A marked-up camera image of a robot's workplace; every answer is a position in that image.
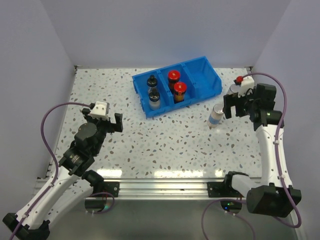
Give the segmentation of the black cap white spice jar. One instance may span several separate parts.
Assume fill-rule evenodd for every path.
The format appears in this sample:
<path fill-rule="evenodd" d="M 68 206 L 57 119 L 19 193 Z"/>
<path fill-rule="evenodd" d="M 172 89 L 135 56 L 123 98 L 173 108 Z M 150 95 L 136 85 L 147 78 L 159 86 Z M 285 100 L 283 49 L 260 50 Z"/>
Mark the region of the black cap white spice jar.
<path fill-rule="evenodd" d="M 157 90 L 152 90 L 149 94 L 149 107 L 152 110 L 157 110 L 161 106 L 160 93 Z"/>

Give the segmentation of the red lid sauce jar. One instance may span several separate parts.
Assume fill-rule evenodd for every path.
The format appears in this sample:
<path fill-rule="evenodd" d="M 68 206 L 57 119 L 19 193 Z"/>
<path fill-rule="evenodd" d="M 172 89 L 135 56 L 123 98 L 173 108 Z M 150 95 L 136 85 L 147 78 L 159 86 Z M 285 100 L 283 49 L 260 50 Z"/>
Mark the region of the red lid sauce jar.
<path fill-rule="evenodd" d="M 177 82 L 173 88 L 173 98 L 175 103 L 184 101 L 187 85 L 184 82 Z"/>
<path fill-rule="evenodd" d="M 180 81 L 181 74 L 178 70 L 170 70 L 167 74 L 168 87 L 171 91 L 174 90 L 174 85 Z"/>

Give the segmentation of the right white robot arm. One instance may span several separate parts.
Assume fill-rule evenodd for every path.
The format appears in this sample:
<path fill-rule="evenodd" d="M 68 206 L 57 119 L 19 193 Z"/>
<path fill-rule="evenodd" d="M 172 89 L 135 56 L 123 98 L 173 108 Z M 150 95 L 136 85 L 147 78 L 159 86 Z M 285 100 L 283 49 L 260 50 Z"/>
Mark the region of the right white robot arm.
<path fill-rule="evenodd" d="M 302 193 L 293 187 L 288 173 L 283 113 L 274 109 L 276 93 L 274 85 L 261 83 L 240 86 L 237 92 L 223 97 L 227 119 L 235 107 L 237 117 L 249 116 L 253 124 L 260 147 L 262 176 L 257 184 L 246 173 L 229 171 L 222 189 L 227 196 L 237 193 L 244 196 L 247 210 L 252 214 L 285 218 L 301 201 Z"/>

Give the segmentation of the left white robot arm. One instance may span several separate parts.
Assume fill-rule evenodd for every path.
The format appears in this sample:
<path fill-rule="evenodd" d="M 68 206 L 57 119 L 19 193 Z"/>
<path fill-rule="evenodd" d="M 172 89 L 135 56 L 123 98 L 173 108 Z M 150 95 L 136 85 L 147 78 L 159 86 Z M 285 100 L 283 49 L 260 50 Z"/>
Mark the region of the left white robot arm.
<path fill-rule="evenodd" d="M 20 240 L 46 240 L 50 234 L 49 211 L 65 191 L 78 180 L 87 181 L 85 197 L 118 197 L 120 184 L 107 183 L 90 166 L 99 154 L 106 135 L 123 131 L 121 113 L 115 113 L 112 123 L 106 112 L 95 114 L 93 109 L 82 111 L 86 123 L 82 124 L 70 147 L 56 165 L 55 173 L 33 199 L 20 211 L 7 213 L 3 223 L 12 231 L 11 238 Z"/>

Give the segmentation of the silver lid blue label jar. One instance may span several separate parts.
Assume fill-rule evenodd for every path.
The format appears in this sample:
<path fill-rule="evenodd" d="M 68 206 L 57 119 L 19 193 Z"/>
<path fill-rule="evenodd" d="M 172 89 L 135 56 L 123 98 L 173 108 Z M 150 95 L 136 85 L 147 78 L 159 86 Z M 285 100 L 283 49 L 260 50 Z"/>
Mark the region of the silver lid blue label jar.
<path fill-rule="evenodd" d="M 240 90 L 240 85 L 236 85 L 236 84 L 232 84 L 229 89 L 228 89 L 228 94 L 231 95 L 231 94 L 234 94 L 234 93 L 238 93 L 239 90 Z"/>

